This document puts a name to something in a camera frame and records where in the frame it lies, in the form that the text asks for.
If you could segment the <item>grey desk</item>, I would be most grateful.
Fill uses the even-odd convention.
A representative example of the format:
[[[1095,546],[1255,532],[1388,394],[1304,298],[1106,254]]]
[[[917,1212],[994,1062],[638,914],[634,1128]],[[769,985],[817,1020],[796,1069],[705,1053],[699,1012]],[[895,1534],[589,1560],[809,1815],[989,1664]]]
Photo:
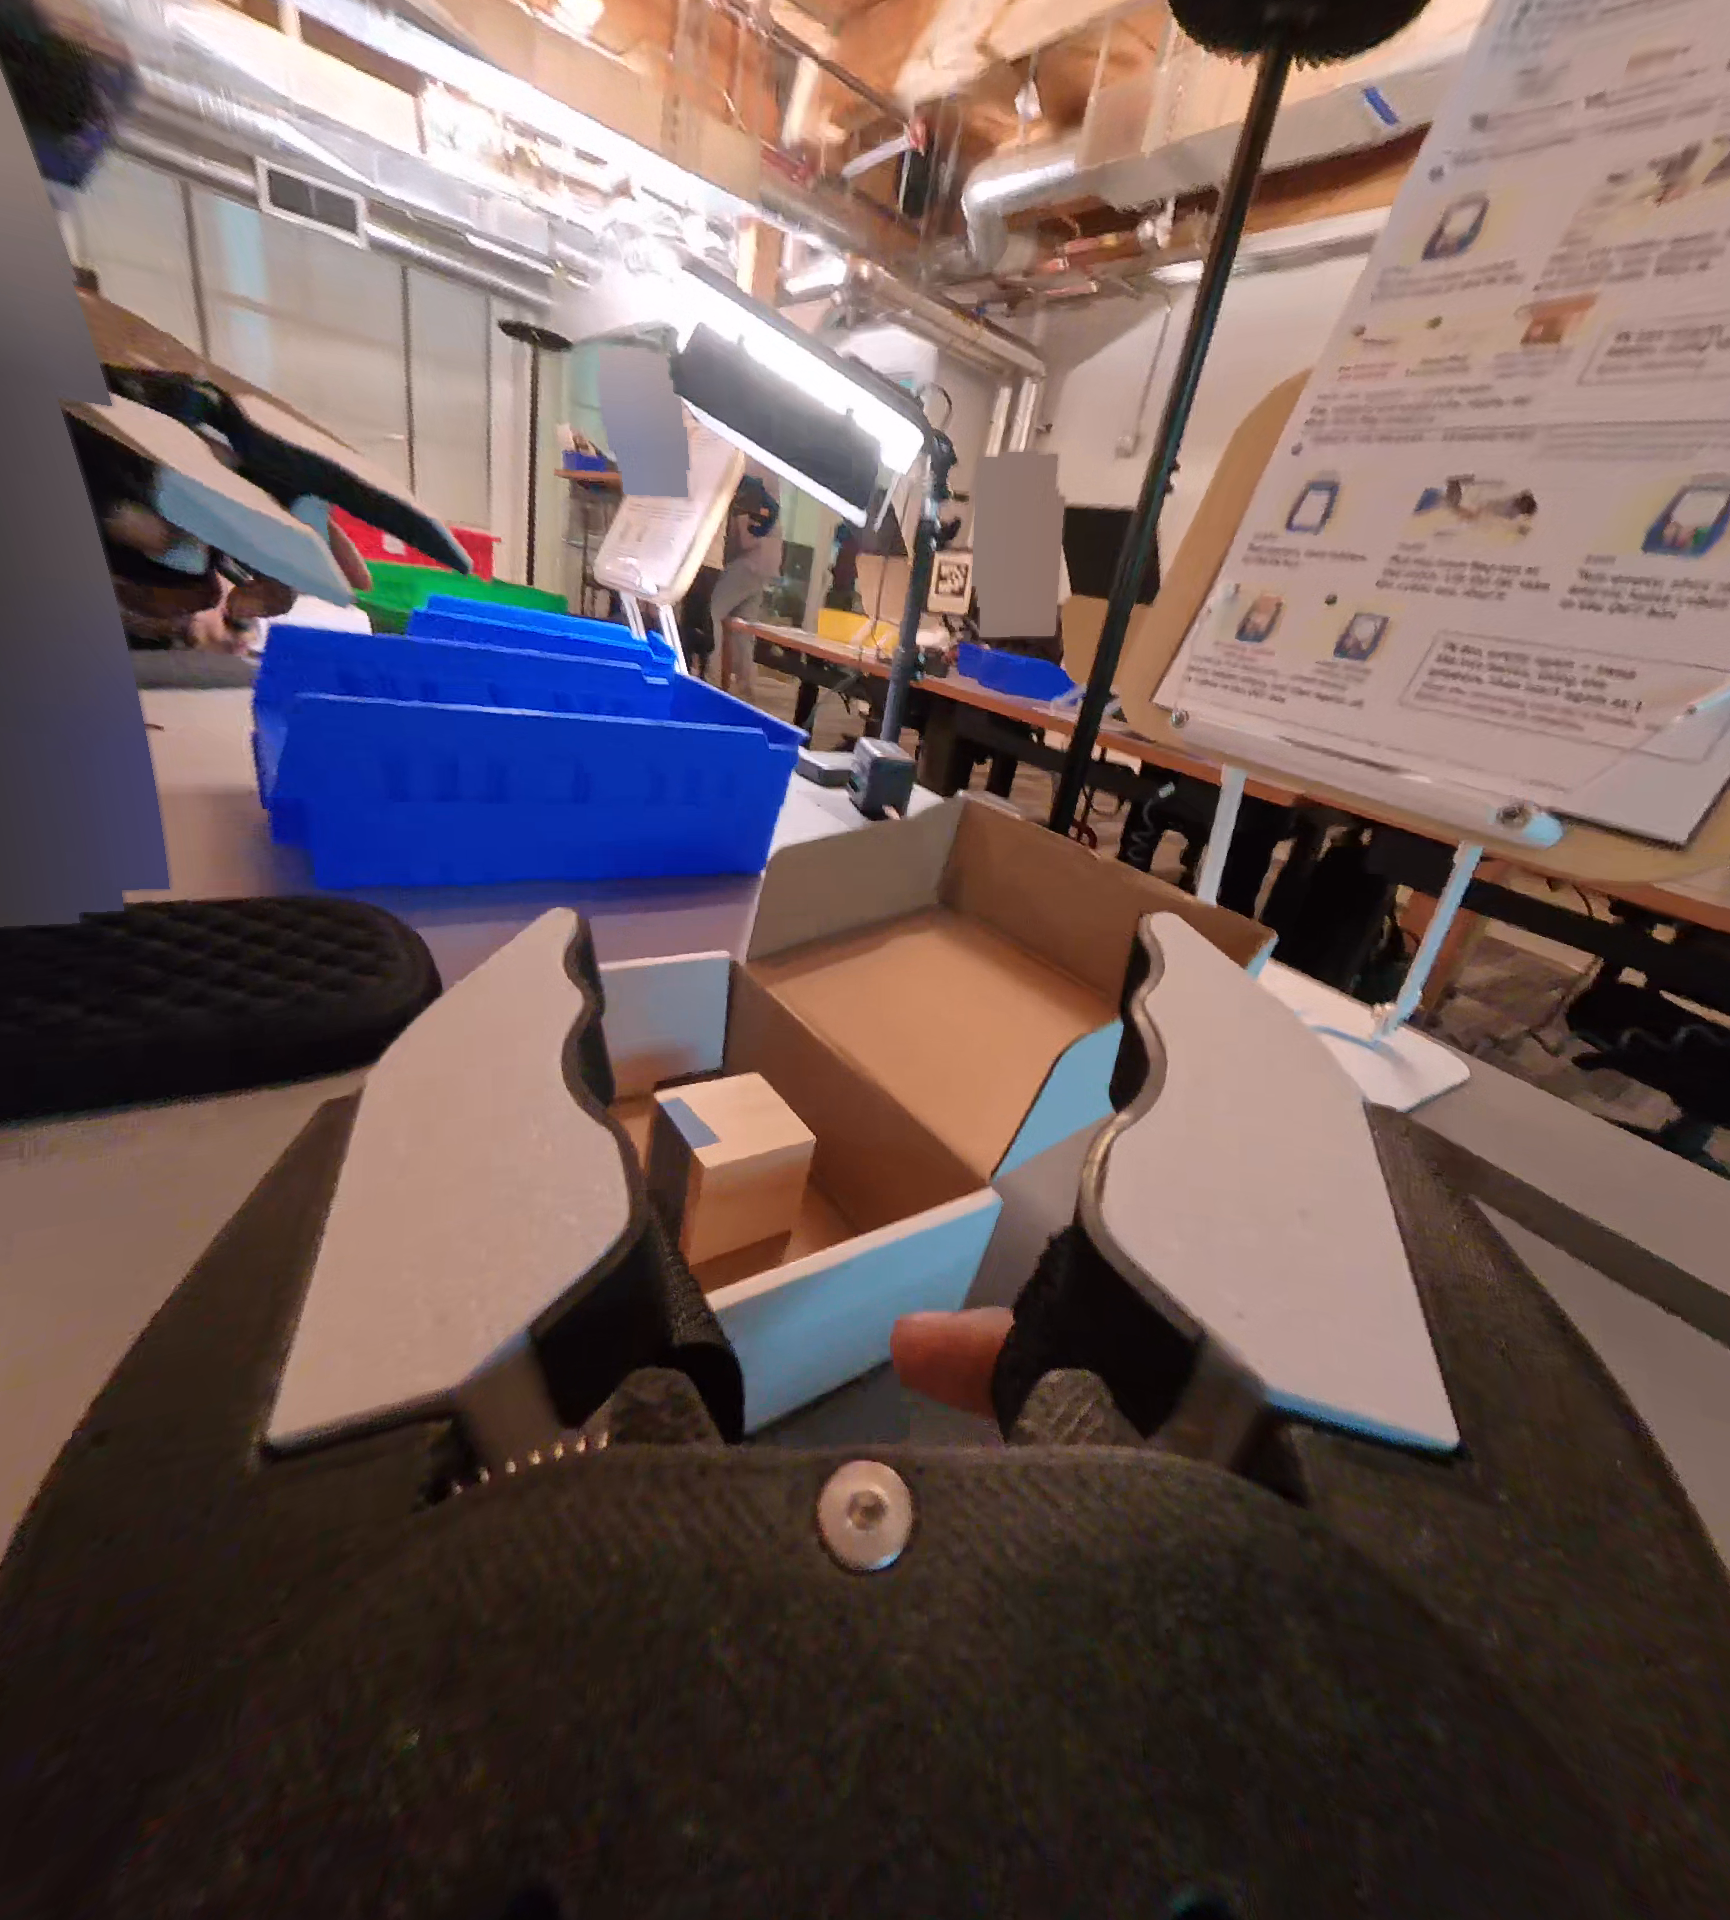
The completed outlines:
[[[133,1341],[349,1086],[0,1131],[0,1556]],[[1499,1069],[1418,1119],[1621,1382],[1730,1573],[1730,1185]]]

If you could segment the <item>green plastic bin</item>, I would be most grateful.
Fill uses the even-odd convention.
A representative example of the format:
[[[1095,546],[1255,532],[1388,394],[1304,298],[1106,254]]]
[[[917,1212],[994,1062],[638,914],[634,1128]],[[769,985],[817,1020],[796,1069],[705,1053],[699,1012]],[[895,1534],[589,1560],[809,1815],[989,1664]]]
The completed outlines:
[[[456,601],[473,608],[511,610],[511,619],[518,619],[520,613],[527,616],[568,613],[560,592],[432,565],[368,561],[368,574],[371,586],[356,592],[354,607],[366,615],[376,632],[402,634],[410,616],[426,608],[432,598]]]

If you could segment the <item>white board stand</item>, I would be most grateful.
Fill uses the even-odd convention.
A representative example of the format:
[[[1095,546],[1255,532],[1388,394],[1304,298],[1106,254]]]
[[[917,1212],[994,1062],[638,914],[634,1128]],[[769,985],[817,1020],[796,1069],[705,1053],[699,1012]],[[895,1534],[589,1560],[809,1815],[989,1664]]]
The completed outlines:
[[[1413,1026],[1428,978],[1450,938],[1462,900],[1483,865],[1480,842],[1458,842],[1444,886],[1406,975],[1391,1003],[1371,1006],[1275,959],[1252,967],[1263,991],[1319,1041],[1337,1064],[1374,1104],[1400,1114],[1454,1093],[1471,1069],[1453,1051]]]

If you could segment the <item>instruction sheet board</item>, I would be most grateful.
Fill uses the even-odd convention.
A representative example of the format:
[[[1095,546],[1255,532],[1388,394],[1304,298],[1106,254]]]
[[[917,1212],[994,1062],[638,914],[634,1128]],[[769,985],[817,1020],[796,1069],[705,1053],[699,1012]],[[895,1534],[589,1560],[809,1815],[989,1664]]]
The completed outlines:
[[[1590,885],[1730,867],[1730,3],[1493,4],[1126,716]]]

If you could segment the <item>black quilted pad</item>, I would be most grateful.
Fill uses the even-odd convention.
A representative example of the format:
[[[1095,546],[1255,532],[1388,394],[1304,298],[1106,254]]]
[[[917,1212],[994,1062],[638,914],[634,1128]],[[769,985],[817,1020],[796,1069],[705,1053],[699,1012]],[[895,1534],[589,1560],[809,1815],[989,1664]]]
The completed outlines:
[[[410,924],[343,899],[0,926],[0,1126],[366,1069],[443,993]]]

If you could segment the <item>silver air duct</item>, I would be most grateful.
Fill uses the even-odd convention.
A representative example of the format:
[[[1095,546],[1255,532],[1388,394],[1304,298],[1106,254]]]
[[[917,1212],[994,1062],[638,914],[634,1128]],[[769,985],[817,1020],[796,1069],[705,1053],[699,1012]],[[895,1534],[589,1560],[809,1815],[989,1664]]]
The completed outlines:
[[[1012,275],[1022,262],[1012,219],[1072,200],[1120,213],[1212,190],[1229,179],[1252,99],[1237,72],[1224,101],[1194,93],[1185,74],[1102,90],[1082,128],[1063,140],[993,156],[966,179],[960,206],[974,275]],[[1428,126],[1447,96],[1434,68],[1349,81],[1319,93],[1284,93],[1264,171],[1325,162],[1385,147]]]

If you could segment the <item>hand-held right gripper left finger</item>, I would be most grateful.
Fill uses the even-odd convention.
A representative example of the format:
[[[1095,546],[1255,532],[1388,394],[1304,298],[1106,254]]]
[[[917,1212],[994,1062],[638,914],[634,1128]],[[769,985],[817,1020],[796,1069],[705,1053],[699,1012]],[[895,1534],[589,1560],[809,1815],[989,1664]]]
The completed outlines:
[[[743,1371],[613,1114],[589,923],[554,909],[371,1069],[264,1442],[299,1456],[448,1422],[479,1470],[589,1447],[638,1372],[746,1429]]]

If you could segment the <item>small cardboard box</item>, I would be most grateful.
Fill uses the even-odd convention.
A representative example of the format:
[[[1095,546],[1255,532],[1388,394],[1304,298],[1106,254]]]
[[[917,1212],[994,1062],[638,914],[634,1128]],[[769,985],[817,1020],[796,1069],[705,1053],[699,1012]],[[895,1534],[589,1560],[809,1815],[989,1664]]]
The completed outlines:
[[[613,1114],[643,1176],[655,1096],[711,1079],[761,1074],[815,1135],[787,1251],[719,1280],[687,1263],[743,1369],[746,1429],[887,1365],[902,1316],[966,1303],[1003,1211],[989,1179],[732,957],[643,959],[601,977]]]

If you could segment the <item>large cardboard box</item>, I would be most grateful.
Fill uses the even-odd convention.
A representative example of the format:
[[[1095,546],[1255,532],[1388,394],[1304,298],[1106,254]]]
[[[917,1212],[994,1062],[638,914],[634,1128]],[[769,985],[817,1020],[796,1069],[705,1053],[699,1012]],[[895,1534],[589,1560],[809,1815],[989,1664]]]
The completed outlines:
[[[1111,1114],[1142,920],[1177,914],[1240,973],[1264,924],[1109,861],[982,794],[773,853],[748,975],[976,1176]]]

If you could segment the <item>studio light panel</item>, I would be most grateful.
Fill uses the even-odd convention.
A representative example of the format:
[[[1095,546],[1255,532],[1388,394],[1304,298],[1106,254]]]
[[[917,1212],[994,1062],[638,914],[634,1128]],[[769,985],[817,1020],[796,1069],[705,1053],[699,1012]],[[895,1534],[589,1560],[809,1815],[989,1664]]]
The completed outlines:
[[[915,394],[770,325],[696,320],[670,381],[716,435],[852,526],[876,525],[901,485],[942,460]]]

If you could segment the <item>blue plastic bin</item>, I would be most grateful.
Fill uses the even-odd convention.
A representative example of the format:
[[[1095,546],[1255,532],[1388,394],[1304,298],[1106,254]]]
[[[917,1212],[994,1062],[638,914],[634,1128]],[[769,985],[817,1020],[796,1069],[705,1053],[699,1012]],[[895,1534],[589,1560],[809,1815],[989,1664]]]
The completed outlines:
[[[684,655],[627,622],[501,601],[436,594],[407,616],[407,639],[483,645],[523,655],[630,661],[661,678],[687,678]]]
[[[390,637],[279,624],[253,690],[253,728],[285,733],[304,698],[413,708],[484,708],[756,731],[798,748],[804,733],[705,685],[649,649],[543,634]]]
[[[346,892],[750,877],[804,747],[699,683],[662,716],[324,690],[253,715],[274,842]]]

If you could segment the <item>person's right hand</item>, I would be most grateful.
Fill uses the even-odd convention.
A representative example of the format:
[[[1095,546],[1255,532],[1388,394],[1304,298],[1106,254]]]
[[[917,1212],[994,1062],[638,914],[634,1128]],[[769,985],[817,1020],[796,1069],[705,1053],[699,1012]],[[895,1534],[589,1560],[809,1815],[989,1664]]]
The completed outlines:
[[[996,1420],[994,1377],[1014,1331],[1011,1308],[921,1311],[893,1325],[901,1386],[976,1420]]]

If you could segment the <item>person's left hand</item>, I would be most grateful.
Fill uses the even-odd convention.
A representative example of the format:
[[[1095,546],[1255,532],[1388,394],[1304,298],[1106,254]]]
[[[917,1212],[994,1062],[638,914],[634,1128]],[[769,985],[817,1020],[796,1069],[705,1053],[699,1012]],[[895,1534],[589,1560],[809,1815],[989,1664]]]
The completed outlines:
[[[129,645],[138,652],[243,656],[255,629],[294,610],[301,592],[229,565],[152,508],[119,500],[101,540]]]

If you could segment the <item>wooden block with blue tape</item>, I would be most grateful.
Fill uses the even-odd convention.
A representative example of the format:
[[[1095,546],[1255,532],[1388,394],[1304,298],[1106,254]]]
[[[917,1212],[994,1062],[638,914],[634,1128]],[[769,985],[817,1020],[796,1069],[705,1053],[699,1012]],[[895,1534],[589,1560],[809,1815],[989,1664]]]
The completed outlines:
[[[743,1279],[777,1260],[800,1225],[817,1136],[759,1072],[655,1096],[644,1183],[695,1275]]]

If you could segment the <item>black pole with round top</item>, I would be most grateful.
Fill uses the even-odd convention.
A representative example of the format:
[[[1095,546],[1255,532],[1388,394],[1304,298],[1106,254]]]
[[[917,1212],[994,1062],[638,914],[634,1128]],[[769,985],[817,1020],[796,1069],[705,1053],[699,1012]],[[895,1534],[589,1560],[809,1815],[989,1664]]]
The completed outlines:
[[[1147,546],[1161,532],[1162,508],[1205,378],[1227,286],[1264,173],[1270,137],[1290,74],[1298,66],[1322,68],[1357,60],[1411,28],[1425,10],[1427,4],[1423,3],[1168,4],[1177,28],[1207,54],[1250,64],[1252,84],[1237,137],[1237,152],[1215,208],[1215,226],[1197,283],[1185,344],[1142,472],[1133,529],[1120,544],[1113,589],[1093,652],[1093,669],[1047,819],[1047,828],[1060,837],[1069,839],[1076,826],[1079,805],[1093,771],[1098,734],[1115,693],[1119,662],[1145,579]]]

